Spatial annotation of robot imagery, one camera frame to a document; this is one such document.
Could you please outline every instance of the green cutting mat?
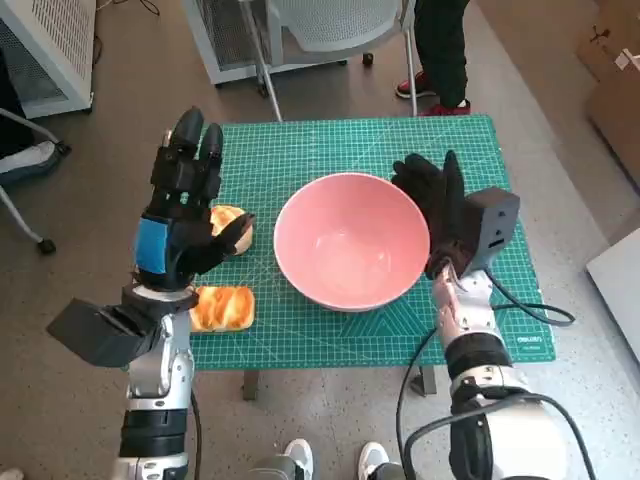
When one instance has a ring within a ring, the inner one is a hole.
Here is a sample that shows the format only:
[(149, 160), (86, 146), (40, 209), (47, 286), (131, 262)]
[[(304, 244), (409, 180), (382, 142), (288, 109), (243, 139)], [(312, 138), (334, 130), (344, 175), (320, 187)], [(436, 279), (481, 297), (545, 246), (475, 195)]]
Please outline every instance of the green cutting mat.
[[(236, 333), (195, 334), (198, 369), (266, 369), (406, 365), (435, 308), (423, 279), (402, 298), (368, 313), (328, 311), (299, 294), (280, 273), (273, 229), (287, 199), (306, 183), (335, 172), (367, 172), (390, 178), (395, 160), (418, 152), (442, 165), (454, 149), (467, 191), (509, 188), (491, 120), (483, 115), (451, 118), (380, 118), (227, 125), (219, 203), (255, 213), (253, 245), (197, 278), (196, 285), (248, 285), (256, 296), (253, 326)], [(493, 267), (521, 300), (540, 293), (522, 227)], [(514, 360), (555, 358), (549, 328), (511, 310), (498, 323)], [(443, 363), (436, 341), (423, 364)]]

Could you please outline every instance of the table leg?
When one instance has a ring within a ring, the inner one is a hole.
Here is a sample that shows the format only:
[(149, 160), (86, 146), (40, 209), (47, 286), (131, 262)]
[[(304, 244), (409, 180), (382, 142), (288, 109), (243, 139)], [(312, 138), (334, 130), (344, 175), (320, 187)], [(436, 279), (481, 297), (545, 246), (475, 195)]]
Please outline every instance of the table leg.
[(260, 381), (260, 370), (245, 370), (244, 385), (242, 385), (243, 400), (257, 400), (258, 382)]
[(436, 371), (433, 367), (420, 367), (420, 373), (411, 379), (411, 390), (426, 397), (438, 393), (436, 388)]

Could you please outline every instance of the cable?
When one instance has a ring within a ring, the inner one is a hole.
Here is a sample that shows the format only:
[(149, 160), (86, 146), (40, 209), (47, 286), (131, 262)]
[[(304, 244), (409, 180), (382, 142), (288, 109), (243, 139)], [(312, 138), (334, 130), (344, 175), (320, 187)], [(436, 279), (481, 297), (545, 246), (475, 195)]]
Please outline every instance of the cable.
[[(500, 293), (502, 293), (502, 295), (504, 295), (504, 297), (511, 302), (511, 304), (495, 305), (493, 307), (494, 311), (506, 310), (509, 308), (518, 308), (522, 310), (524, 313), (526, 313), (527, 315), (535, 318), (539, 322), (546, 323), (547, 325), (552, 325), (554, 327), (568, 327), (576, 321), (576, 317), (574, 317), (571, 313), (567, 312), (566, 310), (563, 310), (562, 308), (554, 307), (552, 305), (545, 305), (543, 303), (522, 303), (520, 300), (514, 297), (511, 294), (511, 292), (507, 290), (506, 287), (496, 279), (496, 277), (493, 276), (493, 274), (488, 268), (484, 269), (484, 273), (487, 275), (487, 277), (489, 277), (489, 280), (491, 280), (491, 282), (500, 291)], [(567, 318), (567, 320), (556, 320), (553, 318), (543, 317), (542, 315), (539, 315), (538, 313), (534, 312), (532, 310), (533, 308), (556, 312), (562, 315), (563, 317)]]
[[(493, 305), (492, 308), (494, 311), (517, 308), (525, 312), (527, 315), (530, 315), (532, 318), (538, 320), (539, 322), (545, 323), (547, 325), (552, 325), (555, 327), (568, 327), (576, 321), (576, 318), (573, 314), (569, 313), (566, 310), (563, 310), (562, 308), (555, 307), (553, 305), (546, 305), (543, 303), (521, 302), (514, 295), (512, 295), (511, 292), (509, 292), (509, 290), (507, 290), (506, 287), (504, 287), (504, 285), (502, 285), (502, 283), (500, 283), (493, 276), (493, 274), (489, 271), (488, 268), (485, 268), (484, 272), (489, 278), (489, 280), (491, 280), (491, 282), (495, 285), (495, 287), (500, 291), (500, 293), (502, 293), (502, 295), (511, 302), (509, 304)], [(556, 320), (552, 318), (546, 318), (537, 314), (532, 309), (540, 309), (540, 310), (555, 312), (555, 313), (558, 313), (559, 315), (564, 316), (565, 318), (567, 318), (567, 320), (562, 321), (562, 320)], [(418, 441), (420, 438), (422, 438), (424, 435), (427, 435), (433, 430), (436, 430), (443, 426), (450, 425), (460, 420), (464, 420), (465, 418), (482, 415), (482, 414), (488, 414), (488, 413), (501, 410), (503, 408), (507, 408), (522, 400), (536, 400), (536, 401), (549, 403), (550, 405), (554, 406), (564, 416), (565, 420), (567, 421), (567, 423), (569, 423), (569, 426), (571, 427), (571, 430), (573, 431), (573, 434), (576, 437), (576, 441), (578, 442), (580, 452), (582, 453), (582, 457), (584, 459), (585, 467), (587, 469), (587, 473), (589, 474), (589, 478), (590, 479), (596, 478), (595, 472), (593, 470), (593, 465), (589, 457), (589, 453), (587, 452), (587, 447), (584, 443), (584, 439), (582, 438), (582, 434), (580, 433), (578, 426), (576, 425), (575, 421), (573, 420), (569, 412), (567, 412), (567, 410), (565, 410), (565, 408), (562, 407), (562, 405), (560, 405), (557, 401), (555, 401), (551, 397), (547, 397), (545, 395), (540, 395), (535, 393), (523, 393), (523, 394), (512, 395), (510, 397), (507, 397), (506, 399), (495, 402), (487, 407), (478, 408), (470, 412), (452, 415), (450, 417), (445, 417), (440, 420), (436, 420), (424, 427), (419, 428), (414, 433), (412, 433), (409, 436), (409, 439), (407, 440), (406, 444), (403, 445), (402, 406), (404, 404), (404, 394), (406, 391), (407, 382), (409, 380), (409, 375), (411, 374), (413, 367), (415, 367), (416, 363), (418, 362), (418, 359), (422, 356), (422, 353), (426, 350), (427, 345), (429, 344), (429, 341), (431, 340), (431, 338), (433, 338), (433, 334), (435, 333), (435, 331), (436, 329), (434, 328), (427, 333), (427, 336), (424, 338), (418, 350), (416, 351), (413, 358), (411, 359), (411, 363), (409, 364), (409, 367), (405, 372), (404, 378), (402, 379), (402, 386), (400, 387), (400, 394), (398, 395), (398, 404), (396, 406), (396, 440), (398, 442), (398, 450), (400, 452), (402, 468), (404, 470), (405, 477), (407, 478), (407, 480), (416, 480), (416, 473), (415, 473), (415, 469), (413, 467), (413, 463), (411, 459), (411, 448), (413, 447), (414, 443)]]
[(436, 333), (436, 329), (432, 328), (422, 340), (420, 347), (413, 355), (411, 359), (411, 363), (409, 363), (409, 368), (404, 374), (404, 378), (402, 379), (402, 386), (400, 387), (400, 394), (398, 395), (398, 405), (396, 406), (396, 440), (398, 441), (398, 450), (400, 451), (400, 459), (402, 460), (404, 455), (404, 447), (402, 442), (402, 406), (404, 404), (404, 393), (407, 388), (407, 383), (409, 381), (409, 375), (411, 374), (411, 370), (418, 363), (418, 360), (422, 356), (423, 352), (426, 350), (427, 345), (429, 345), (429, 341), (433, 337), (433, 334)]
[(202, 465), (202, 423), (200, 421), (200, 408), (196, 394), (191, 387), (191, 408), (193, 409), (193, 417), (196, 421), (196, 466), (193, 473), (194, 480), (200, 480), (200, 466)]
[(104, 7), (108, 7), (109, 5), (111, 5), (113, 3), (113, 0), (107, 0), (106, 2), (104, 2), (102, 5), (100, 5), (99, 7), (96, 8), (96, 12), (99, 12), (100, 10), (102, 10)]
[(98, 35), (93, 36), (93, 66), (95, 67), (102, 58), (102, 40)]
[[(120, 5), (122, 3), (126, 3), (129, 0), (113, 0), (113, 4), (114, 5)], [(146, 8), (147, 10), (149, 10), (151, 13), (153, 13), (156, 17), (160, 16), (160, 9), (158, 8), (158, 6), (153, 3), (151, 0), (139, 0), (140, 3), (142, 4), (142, 6), (144, 8)]]
[(591, 480), (596, 480), (596, 474), (593, 469), (593, 464), (591, 463), (591, 458), (589, 457), (589, 452), (587, 451), (587, 446), (584, 443), (584, 438), (580, 433), (580, 429), (576, 424), (575, 420), (571, 417), (569, 412), (560, 405), (557, 401), (555, 401), (551, 397), (547, 397), (546, 395), (540, 395), (538, 393), (519, 393), (516, 395), (512, 395), (503, 400), (498, 400), (491, 405), (487, 405), (486, 407), (477, 408), (475, 410), (471, 410), (469, 412), (458, 413), (456, 415), (451, 415), (449, 417), (441, 418), (440, 420), (436, 420), (434, 422), (425, 425), (424, 427), (420, 427), (418, 430), (413, 432), (409, 438), (407, 439), (407, 443), (404, 449), (404, 458), (403, 458), (403, 468), (405, 469), (405, 476), (407, 480), (416, 480), (416, 472), (413, 467), (413, 459), (411, 458), (411, 449), (413, 445), (420, 440), (422, 437), (431, 433), (432, 431), (445, 427), (447, 425), (451, 425), (452, 423), (459, 422), (466, 418), (475, 417), (478, 415), (488, 415), (493, 412), (497, 412), (498, 410), (503, 410), (505, 408), (511, 407), (516, 403), (521, 401), (537, 401), (537, 402), (545, 402), (549, 405), (553, 406), (558, 412), (562, 414), (564, 419), (567, 421), (569, 426), (571, 427), (571, 431), (576, 438), (576, 442), (578, 443), (578, 448), (580, 448), (580, 453), (582, 454), (582, 459), (584, 460), (584, 466), (587, 470), (587, 474)]

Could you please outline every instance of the white sneaker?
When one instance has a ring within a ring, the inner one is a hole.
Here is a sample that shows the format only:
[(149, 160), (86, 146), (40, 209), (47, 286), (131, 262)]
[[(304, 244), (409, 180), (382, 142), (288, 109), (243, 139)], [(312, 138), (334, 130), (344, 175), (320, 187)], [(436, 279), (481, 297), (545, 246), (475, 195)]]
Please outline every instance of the white sneaker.
[(358, 460), (358, 480), (367, 480), (383, 463), (389, 463), (389, 455), (384, 447), (376, 442), (367, 443)]
[(0, 473), (0, 480), (22, 480), (24, 478), (24, 473), (22, 470), (18, 470), (17, 468), (12, 468), (11, 470), (5, 470)]
[(304, 471), (304, 480), (311, 480), (311, 477), (313, 477), (313, 453), (309, 442), (302, 438), (296, 438), (287, 445), (287, 448), (284, 449), (284, 454), (287, 457), (291, 457)]
[(17, 168), (36, 167), (51, 158), (56, 150), (53, 142), (42, 142), (26, 148), (18, 153), (2, 158), (0, 173), (6, 173)]

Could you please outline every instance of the blue band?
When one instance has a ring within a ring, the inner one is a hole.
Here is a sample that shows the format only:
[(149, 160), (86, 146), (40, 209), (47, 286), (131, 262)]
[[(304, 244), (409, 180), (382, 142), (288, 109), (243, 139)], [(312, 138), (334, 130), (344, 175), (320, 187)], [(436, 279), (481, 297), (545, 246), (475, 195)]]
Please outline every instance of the blue band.
[(135, 243), (135, 261), (140, 270), (167, 273), (168, 225), (141, 218)]

